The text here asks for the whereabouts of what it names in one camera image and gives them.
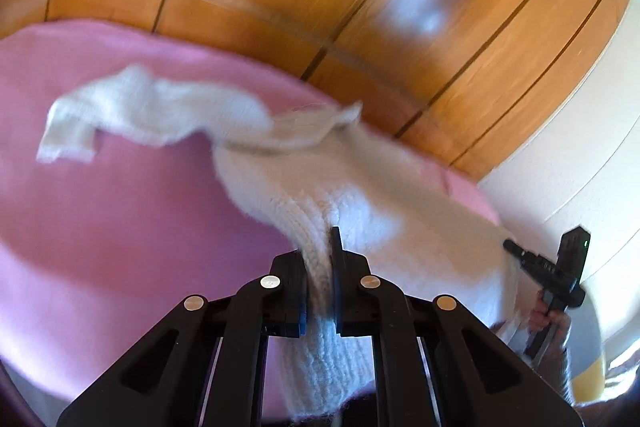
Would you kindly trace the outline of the person's right hand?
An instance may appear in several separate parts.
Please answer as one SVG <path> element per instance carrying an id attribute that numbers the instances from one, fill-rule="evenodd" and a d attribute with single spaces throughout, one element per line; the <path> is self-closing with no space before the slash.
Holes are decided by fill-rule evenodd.
<path id="1" fill-rule="evenodd" d="M 536 303 L 529 312 L 527 332 L 537 334 L 550 325 L 555 326 L 556 331 L 548 350 L 552 353 L 563 352 L 566 348 L 568 335 L 570 335 L 572 321 L 565 312 L 549 310 L 549 306 L 544 302 L 544 291 L 541 289 L 537 293 Z"/>

